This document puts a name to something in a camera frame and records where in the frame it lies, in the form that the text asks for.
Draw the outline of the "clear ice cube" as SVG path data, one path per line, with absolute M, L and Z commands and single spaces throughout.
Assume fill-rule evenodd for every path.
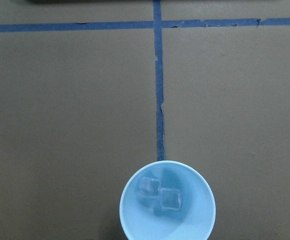
M 163 211 L 178 212 L 182 209 L 183 194 L 176 188 L 161 188 L 159 202 Z
M 136 186 L 136 195 L 143 205 L 156 204 L 160 198 L 161 181 L 154 177 L 142 177 Z

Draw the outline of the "light blue plastic cup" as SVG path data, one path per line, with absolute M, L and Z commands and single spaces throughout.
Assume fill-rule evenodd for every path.
M 136 186 L 142 177 L 160 179 L 161 188 L 180 190 L 182 209 L 163 211 L 159 201 L 139 203 Z M 216 205 L 210 186 L 199 172 L 186 164 L 163 160 L 131 176 L 122 191 L 119 217 L 129 240 L 206 240 L 214 227 Z

